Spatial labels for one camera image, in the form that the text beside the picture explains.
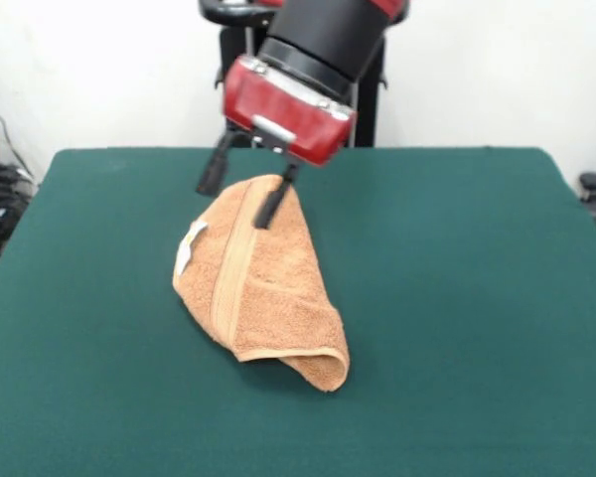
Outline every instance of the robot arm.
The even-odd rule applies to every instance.
[[[256,57],[243,55],[224,79],[223,114],[230,127],[197,187],[214,196],[223,183],[227,151],[245,134],[287,158],[278,189],[255,226],[269,227],[299,167],[324,166],[345,144],[357,112],[348,106],[384,30],[407,0],[259,0],[278,6]],[[269,22],[259,10],[261,21]]]

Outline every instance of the white wall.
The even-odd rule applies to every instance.
[[[596,0],[412,0],[378,145],[540,146],[596,170]],[[197,0],[0,0],[0,111],[43,174],[67,147],[212,145],[218,27]]]

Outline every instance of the towel tag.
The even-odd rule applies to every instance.
[[[177,261],[175,262],[175,273],[181,276],[186,269],[188,263],[192,259],[192,242],[204,229],[208,227],[205,222],[196,221],[190,226],[190,230],[183,237],[181,243],[179,243],[179,251],[177,251]]]

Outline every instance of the green tablecloth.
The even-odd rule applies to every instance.
[[[0,476],[596,477],[596,227],[545,154],[301,173],[352,353],[332,395],[238,364],[172,290],[207,155],[56,158],[0,262]],[[234,156],[230,182],[281,170]]]

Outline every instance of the orange towel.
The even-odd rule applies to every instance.
[[[317,389],[335,391],[347,378],[349,350],[296,192],[269,230],[252,225],[279,182],[262,176],[226,188],[182,240],[173,286],[240,362],[279,359]]]

